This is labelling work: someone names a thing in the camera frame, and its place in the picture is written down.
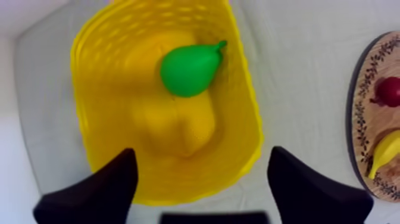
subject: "banana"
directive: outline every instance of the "banana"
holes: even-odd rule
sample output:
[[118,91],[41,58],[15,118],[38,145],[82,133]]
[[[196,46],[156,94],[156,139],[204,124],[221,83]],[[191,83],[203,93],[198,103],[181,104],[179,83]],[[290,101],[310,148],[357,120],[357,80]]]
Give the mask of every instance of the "banana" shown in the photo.
[[368,177],[373,180],[378,169],[388,164],[397,153],[400,153],[400,130],[391,132],[378,143],[375,148],[373,164]]

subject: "wooden plate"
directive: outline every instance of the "wooden plate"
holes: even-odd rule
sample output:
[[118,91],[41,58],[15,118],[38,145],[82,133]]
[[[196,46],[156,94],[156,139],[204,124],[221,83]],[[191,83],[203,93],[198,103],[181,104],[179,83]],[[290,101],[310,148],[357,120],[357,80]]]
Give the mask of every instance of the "wooden plate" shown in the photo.
[[371,102],[383,78],[400,77],[400,32],[381,35],[364,51],[354,71],[347,113],[349,152],[361,183],[376,197],[400,202],[400,155],[367,177],[374,148],[388,133],[400,129],[400,107]]

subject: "toy fruit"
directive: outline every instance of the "toy fruit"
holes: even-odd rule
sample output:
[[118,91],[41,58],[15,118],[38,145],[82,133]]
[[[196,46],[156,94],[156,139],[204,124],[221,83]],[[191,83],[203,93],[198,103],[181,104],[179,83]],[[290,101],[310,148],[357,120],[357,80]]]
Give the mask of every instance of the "toy fruit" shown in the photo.
[[376,102],[381,102],[389,107],[400,105],[400,78],[388,77],[376,89]]
[[377,170],[390,162],[400,152],[400,130],[395,130],[386,135],[377,145],[374,151],[373,165],[369,174],[374,179]]
[[161,63],[161,79],[165,87],[180,97],[192,97],[208,88],[223,56],[217,45],[192,45],[169,52]]

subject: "basket holes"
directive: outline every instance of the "basket holes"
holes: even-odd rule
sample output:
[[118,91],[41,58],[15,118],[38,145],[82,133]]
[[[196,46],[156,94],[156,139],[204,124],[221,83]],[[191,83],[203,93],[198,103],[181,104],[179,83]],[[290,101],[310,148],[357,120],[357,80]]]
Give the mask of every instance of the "basket holes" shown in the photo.
[[147,5],[147,3],[143,2],[139,5],[134,6],[133,9],[138,10],[138,9],[144,8],[146,5]]
[[136,35],[141,35],[146,31],[146,29],[140,29],[136,32]]
[[147,22],[147,26],[151,26],[155,24],[155,20],[150,20]]
[[173,15],[173,13],[171,12],[167,12],[167,13],[162,13],[161,14],[163,17],[171,17]]
[[175,24],[175,22],[173,22],[173,21],[168,21],[168,22],[163,23],[164,26],[172,26],[174,24]]
[[160,3],[157,5],[158,8],[168,8],[171,7],[172,3],[171,2],[164,2],[164,3]]
[[179,18],[181,21],[191,21],[192,18],[188,17],[188,16],[184,16],[184,17],[180,17]]
[[207,7],[205,7],[204,5],[196,5],[196,8],[201,10],[201,11],[206,11]]
[[114,56],[117,56],[120,52],[121,52],[121,49],[120,49],[120,48],[119,48],[119,49],[116,49],[115,52],[114,52]]
[[112,47],[113,47],[113,44],[112,44],[112,43],[109,43],[109,44],[107,45],[107,47],[105,48],[105,51],[109,51]]
[[115,37],[117,34],[120,33],[120,31],[121,31],[120,29],[115,29],[114,31],[112,31],[112,32],[110,33],[109,37],[110,37],[110,38]]
[[203,19],[204,19],[204,17],[203,17],[203,16],[201,16],[201,15],[195,15],[195,19],[197,19],[197,20],[203,20]]
[[95,46],[100,46],[101,43],[103,43],[103,39],[100,38],[95,42]]
[[144,13],[144,14],[142,15],[142,18],[148,18],[151,14],[152,14],[151,12]]
[[89,56],[89,51],[86,49],[82,52],[82,59],[87,59],[88,56]]
[[120,37],[120,38],[118,39],[118,42],[125,41],[126,39],[128,39],[128,35],[124,35],[124,36]]
[[193,9],[192,9],[192,8],[189,8],[189,7],[180,7],[178,10],[181,11],[181,12],[190,12],[190,11],[193,11]]
[[121,19],[122,23],[128,22],[130,19],[132,19],[133,15],[126,15]]
[[128,29],[133,30],[133,29],[137,28],[138,25],[139,25],[139,23],[132,23],[131,25],[128,26]]
[[104,23],[103,25],[100,26],[99,31],[104,31],[110,26],[110,23]]

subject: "yellow object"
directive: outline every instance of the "yellow object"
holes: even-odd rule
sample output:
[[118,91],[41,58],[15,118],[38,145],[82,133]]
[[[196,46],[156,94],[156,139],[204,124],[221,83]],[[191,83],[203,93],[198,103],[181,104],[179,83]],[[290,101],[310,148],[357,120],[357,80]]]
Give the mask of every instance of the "yellow object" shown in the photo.
[[368,177],[375,179],[378,169],[388,164],[398,153],[400,153],[400,130],[395,130],[386,135],[375,148],[374,161]]
[[[210,88],[192,98],[163,87],[174,48],[227,40]],[[80,130],[92,171],[136,151],[133,202],[188,203],[250,171],[261,155],[261,119],[228,0],[117,1],[88,21],[71,50]]]

